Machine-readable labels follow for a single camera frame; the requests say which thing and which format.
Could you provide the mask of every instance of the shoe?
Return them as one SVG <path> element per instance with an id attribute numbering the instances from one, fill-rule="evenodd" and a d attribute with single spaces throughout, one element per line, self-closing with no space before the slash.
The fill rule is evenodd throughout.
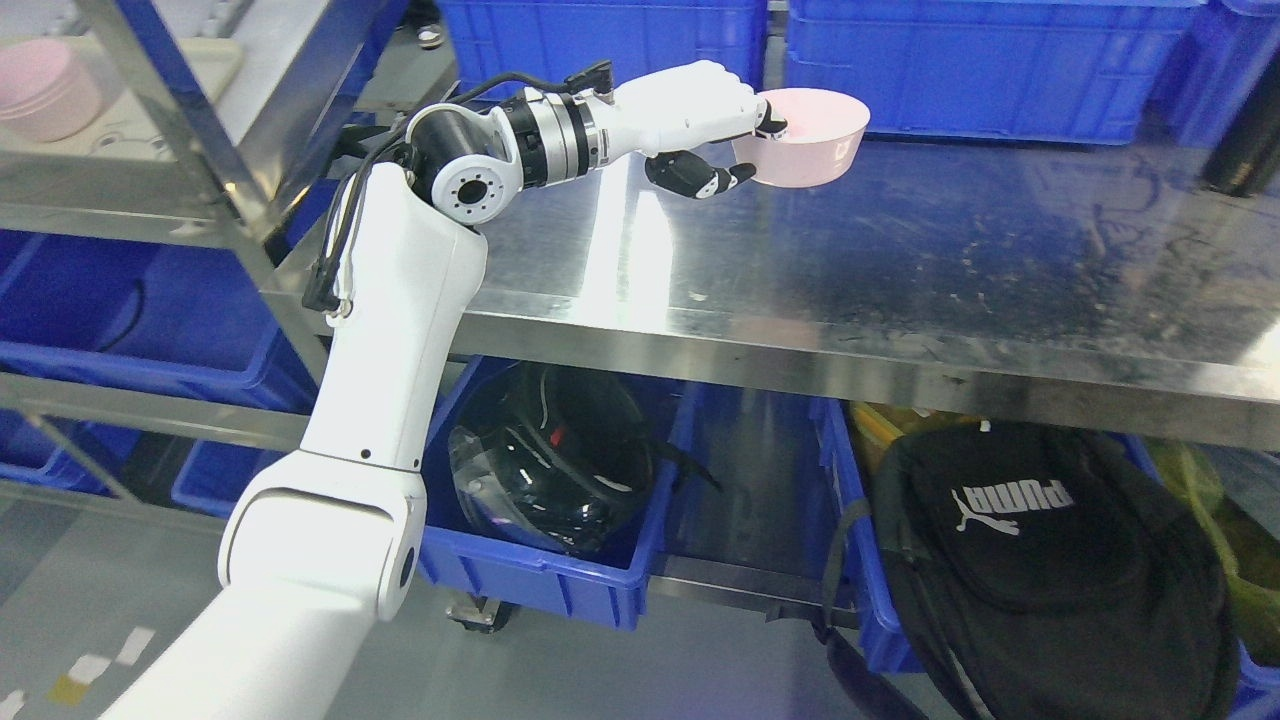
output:
<path id="1" fill-rule="evenodd" d="M 444 28 L 435 23 L 417 28 L 417 45 L 422 50 L 435 50 L 444 45 Z"/>

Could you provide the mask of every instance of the black bag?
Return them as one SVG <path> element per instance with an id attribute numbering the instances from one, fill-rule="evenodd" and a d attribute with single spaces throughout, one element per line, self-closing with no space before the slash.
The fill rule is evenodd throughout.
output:
<path id="1" fill-rule="evenodd" d="M 893 605 L 970 720 L 1225 717 L 1226 580 L 1190 511 L 1096 433 L 906 436 L 870 486 Z"/>

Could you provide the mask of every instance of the white robotic arm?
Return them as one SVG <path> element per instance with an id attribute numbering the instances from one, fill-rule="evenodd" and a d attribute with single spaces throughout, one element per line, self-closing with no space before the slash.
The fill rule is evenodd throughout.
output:
<path id="1" fill-rule="evenodd" d="M 406 128 L 397 161 L 378 161 L 379 151 L 344 186 L 306 296 L 326 311 L 334 340 L 301 447 L 236 505 L 218 560 L 224 589 L 104 717 L 323 717 L 413 575 L 431 407 L 484 275 L 486 243 L 471 225 L 524 188 L 632 151 L 649 156 L 663 187 L 723 192 L 754 170 L 712 168 L 687 150 L 785 128 L 714 63 L 616 91 L 607 69 L 594 70 L 590 88 L 526 88 L 484 114 L 429 106 Z"/>

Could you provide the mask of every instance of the pink bowl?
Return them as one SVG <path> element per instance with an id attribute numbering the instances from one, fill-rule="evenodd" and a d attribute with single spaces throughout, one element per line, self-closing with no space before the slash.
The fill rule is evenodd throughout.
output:
<path id="1" fill-rule="evenodd" d="M 755 181 L 777 187 L 813 187 L 849 170 L 872 119 L 860 100 L 831 90 L 785 87 L 760 94 L 787 120 L 782 140 L 740 137 L 739 163 L 755 165 Z"/>
<path id="2" fill-rule="evenodd" d="M 102 92 L 76 51 L 51 38 L 0 49 L 0 124 L 35 142 L 84 129 Z"/>

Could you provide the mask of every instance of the yellow bag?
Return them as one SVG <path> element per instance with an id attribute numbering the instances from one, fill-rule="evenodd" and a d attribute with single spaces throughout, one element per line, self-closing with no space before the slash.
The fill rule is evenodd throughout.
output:
<path id="1" fill-rule="evenodd" d="M 1184 442 L 1147 439 L 1165 486 L 1217 548 L 1236 630 L 1258 665 L 1280 666 L 1280 541 L 1231 501 L 1208 457 Z"/>
<path id="2" fill-rule="evenodd" d="M 878 402 L 850 402 L 847 411 L 855 429 L 850 437 L 854 455 L 859 469 L 868 478 L 879 468 L 888 446 L 905 434 L 982 421 L 982 418 L 974 415 L 895 407 Z"/>

